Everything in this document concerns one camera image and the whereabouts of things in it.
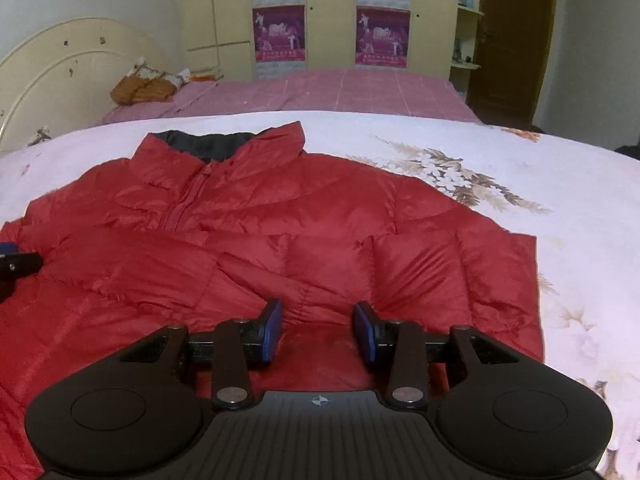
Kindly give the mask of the red puffer jacket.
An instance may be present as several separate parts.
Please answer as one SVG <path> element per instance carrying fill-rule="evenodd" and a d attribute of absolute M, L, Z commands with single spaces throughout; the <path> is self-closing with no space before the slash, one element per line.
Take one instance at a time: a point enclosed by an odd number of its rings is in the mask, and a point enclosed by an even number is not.
<path fill-rule="evenodd" d="M 3 478 L 39 474 L 23 419 L 48 385 L 165 325 L 210 330 L 272 298 L 283 330 L 259 390 L 368 388 L 350 331 L 362 300 L 542 357 L 536 240 L 456 202 L 468 172 L 418 150 L 363 163 L 304 144 L 297 122 L 151 133 L 4 225 L 2 240 L 43 265 L 1 305 Z"/>

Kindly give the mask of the cream wooden headboard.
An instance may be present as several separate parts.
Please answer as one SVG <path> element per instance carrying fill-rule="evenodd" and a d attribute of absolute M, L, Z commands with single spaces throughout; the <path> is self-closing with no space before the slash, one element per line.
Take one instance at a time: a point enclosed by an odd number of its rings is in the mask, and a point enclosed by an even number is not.
<path fill-rule="evenodd" d="M 24 148 L 40 130 L 55 138 L 96 125 L 140 60 L 175 69 L 150 36 L 111 18 L 73 18 L 25 40 L 1 61 L 2 151 Z"/>

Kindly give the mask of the orange folded cloth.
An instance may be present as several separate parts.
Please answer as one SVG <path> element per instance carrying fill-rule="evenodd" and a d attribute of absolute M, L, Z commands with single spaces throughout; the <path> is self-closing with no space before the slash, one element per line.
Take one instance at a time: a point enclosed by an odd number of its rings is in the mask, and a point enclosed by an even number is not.
<path fill-rule="evenodd" d="M 147 102 L 167 102 L 190 81 L 188 68 L 178 74 L 164 72 L 149 66 L 140 56 L 134 67 L 111 90 L 112 101 L 120 106 Z"/>

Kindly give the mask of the white floral bed sheet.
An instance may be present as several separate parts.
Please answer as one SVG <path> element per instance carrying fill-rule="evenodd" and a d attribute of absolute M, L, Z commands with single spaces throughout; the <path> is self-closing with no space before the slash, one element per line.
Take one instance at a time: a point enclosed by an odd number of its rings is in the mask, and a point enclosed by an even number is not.
<path fill-rule="evenodd" d="M 639 164 L 594 146 L 469 122 L 375 114 L 273 112 L 115 122 L 1 161 L 1 229 L 37 198 L 129 158 L 151 133 L 262 133 L 297 122 L 310 154 L 408 162 L 411 150 L 471 177 L 454 200 L 536 240 L 542 357 L 602 396 L 613 433 L 600 471 L 639 474 Z"/>

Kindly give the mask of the pink checked bed sheet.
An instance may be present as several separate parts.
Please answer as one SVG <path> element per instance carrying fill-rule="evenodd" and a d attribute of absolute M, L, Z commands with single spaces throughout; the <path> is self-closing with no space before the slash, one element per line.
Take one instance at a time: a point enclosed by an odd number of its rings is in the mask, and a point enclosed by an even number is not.
<path fill-rule="evenodd" d="M 449 81 L 396 70 L 300 70 L 281 79 L 193 81 L 167 102 L 119 106 L 103 125 L 155 118 L 328 110 L 474 122 Z"/>

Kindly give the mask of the lower left purple poster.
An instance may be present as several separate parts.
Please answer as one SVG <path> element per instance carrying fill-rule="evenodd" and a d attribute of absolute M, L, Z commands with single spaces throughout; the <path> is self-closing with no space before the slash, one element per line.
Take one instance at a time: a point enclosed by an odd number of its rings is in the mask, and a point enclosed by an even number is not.
<path fill-rule="evenodd" d="M 304 6 L 254 9 L 253 28 L 258 63 L 306 60 Z"/>

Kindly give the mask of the purple poster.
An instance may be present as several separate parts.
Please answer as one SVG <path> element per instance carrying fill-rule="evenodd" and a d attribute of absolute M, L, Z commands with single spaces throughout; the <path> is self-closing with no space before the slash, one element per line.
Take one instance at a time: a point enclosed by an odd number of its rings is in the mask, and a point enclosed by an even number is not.
<path fill-rule="evenodd" d="M 304 6 L 254 9 L 253 28 L 258 63 L 306 60 Z"/>
<path fill-rule="evenodd" d="M 409 11 L 358 6 L 356 32 L 357 65 L 407 67 Z"/>

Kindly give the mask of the lower right purple poster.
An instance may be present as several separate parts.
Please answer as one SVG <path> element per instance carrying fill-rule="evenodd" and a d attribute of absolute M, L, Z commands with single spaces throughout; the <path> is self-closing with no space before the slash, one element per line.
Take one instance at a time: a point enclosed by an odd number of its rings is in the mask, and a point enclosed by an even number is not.
<path fill-rule="evenodd" d="M 409 11 L 358 6 L 356 32 L 357 65 L 407 67 Z"/>

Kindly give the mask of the cream yellow wardrobe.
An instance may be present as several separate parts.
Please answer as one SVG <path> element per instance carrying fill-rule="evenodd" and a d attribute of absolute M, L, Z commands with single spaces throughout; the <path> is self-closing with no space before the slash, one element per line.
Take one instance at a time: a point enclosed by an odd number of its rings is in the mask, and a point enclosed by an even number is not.
<path fill-rule="evenodd" d="M 304 9 L 305 66 L 351 68 L 356 63 L 358 0 L 298 0 Z M 178 0 L 186 62 L 216 68 L 227 80 L 262 73 L 255 52 L 253 0 Z M 408 70 L 449 75 L 457 0 L 409 0 Z"/>

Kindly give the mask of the cream corner shelf unit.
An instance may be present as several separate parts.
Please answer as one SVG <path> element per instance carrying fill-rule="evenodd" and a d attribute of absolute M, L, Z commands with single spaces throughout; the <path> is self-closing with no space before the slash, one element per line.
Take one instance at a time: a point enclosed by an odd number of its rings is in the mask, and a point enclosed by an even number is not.
<path fill-rule="evenodd" d="M 484 12 L 480 10 L 481 1 L 458 0 L 449 81 L 464 100 L 468 97 L 471 76 L 480 68 L 480 64 L 475 61 L 475 50 L 478 26 L 484 18 Z"/>

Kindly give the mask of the brown wooden door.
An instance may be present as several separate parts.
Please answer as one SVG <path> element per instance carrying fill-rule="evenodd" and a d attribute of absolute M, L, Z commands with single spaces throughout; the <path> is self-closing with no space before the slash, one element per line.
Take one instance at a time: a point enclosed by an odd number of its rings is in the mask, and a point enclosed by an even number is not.
<path fill-rule="evenodd" d="M 468 104 L 489 125 L 528 129 L 550 49 L 555 0 L 480 0 Z"/>

